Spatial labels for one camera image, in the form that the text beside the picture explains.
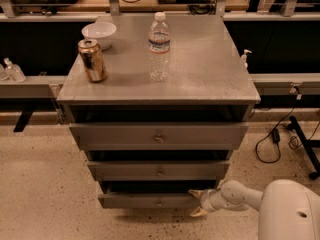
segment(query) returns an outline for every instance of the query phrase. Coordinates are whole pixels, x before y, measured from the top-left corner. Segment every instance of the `dresser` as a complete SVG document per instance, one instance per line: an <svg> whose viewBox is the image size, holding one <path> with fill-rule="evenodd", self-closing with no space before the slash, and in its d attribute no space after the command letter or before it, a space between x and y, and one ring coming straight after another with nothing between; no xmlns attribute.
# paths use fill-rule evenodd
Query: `dresser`
<svg viewBox="0 0 320 240"><path fill-rule="evenodd" d="M191 208L190 189L216 188L260 98L220 17L167 15L169 77L148 72L153 14L100 17L117 26L103 51L108 78L75 60L57 101L101 187L103 208Z"/></svg>

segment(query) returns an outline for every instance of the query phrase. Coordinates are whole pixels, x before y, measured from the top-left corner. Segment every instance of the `small white bottle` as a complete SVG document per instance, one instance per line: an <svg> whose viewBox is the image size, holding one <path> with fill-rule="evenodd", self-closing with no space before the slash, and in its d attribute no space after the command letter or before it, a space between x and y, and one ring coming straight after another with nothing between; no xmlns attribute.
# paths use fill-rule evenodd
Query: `small white bottle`
<svg viewBox="0 0 320 240"><path fill-rule="evenodd" d="M21 68L17 64L13 64L9 58L5 58L4 63L7 65L5 69L6 73L12 81L23 82L26 80L26 76L23 74Z"/></svg>
<svg viewBox="0 0 320 240"><path fill-rule="evenodd" d="M164 12L157 12L148 33L150 77L155 81L167 79L170 61L170 28Z"/></svg>
<svg viewBox="0 0 320 240"><path fill-rule="evenodd" d="M3 66L0 64L0 80L6 80L8 78L7 72L4 70Z"/></svg>

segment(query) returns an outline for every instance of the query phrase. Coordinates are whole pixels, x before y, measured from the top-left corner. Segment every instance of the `white robotic arm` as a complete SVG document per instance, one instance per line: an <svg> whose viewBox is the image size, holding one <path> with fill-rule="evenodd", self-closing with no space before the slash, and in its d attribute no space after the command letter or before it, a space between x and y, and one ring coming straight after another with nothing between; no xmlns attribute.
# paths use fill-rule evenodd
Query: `white robotic arm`
<svg viewBox="0 0 320 240"><path fill-rule="evenodd" d="M259 240L320 240L320 197L297 182L277 180L261 192L232 180L217 191L190 193L200 201L193 217L250 206L259 211Z"/></svg>

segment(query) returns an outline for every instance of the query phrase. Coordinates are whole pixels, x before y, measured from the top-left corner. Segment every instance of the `soda can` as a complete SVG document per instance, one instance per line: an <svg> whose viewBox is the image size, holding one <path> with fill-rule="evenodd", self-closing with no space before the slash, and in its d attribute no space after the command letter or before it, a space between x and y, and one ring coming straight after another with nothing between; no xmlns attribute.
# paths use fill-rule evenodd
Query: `soda can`
<svg viewBox="0 0 320 240"><path fill-rule="evenodd" d="M100 82L107 77L100 45L95 39L84 39L78 43L87 78L90 82Z"/></svg>

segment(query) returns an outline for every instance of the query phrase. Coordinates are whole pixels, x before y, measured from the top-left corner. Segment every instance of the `concrete floor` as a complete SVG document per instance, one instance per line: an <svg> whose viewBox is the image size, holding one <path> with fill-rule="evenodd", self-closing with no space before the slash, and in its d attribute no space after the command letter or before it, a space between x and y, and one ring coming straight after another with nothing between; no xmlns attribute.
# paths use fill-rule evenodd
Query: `concrete floor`
<svg viewBox="0 0 320 240"><path fill-rule="evenodd" d="M319 121L316 111L294 112L307 138ZM286 113L255 110L248 133L231 158L226 179L257 190L276 179L291 179L320 195L320 179L308 178L313 167L304 149L290 149L288 142L295 134L282 125L280 161L264 164L256 158L256 143ZM184 209L102 209L97 201L99 187L68 125L35 115L22 133L13 133L17 117L0 114L0 239L258 239L258 213L251 208L244 212L220 210L201 218L189 217L191 211ZM313 139L320 139L320 129ZM265 159L277 156L271 139L261 143L259 152Z"/></svg>

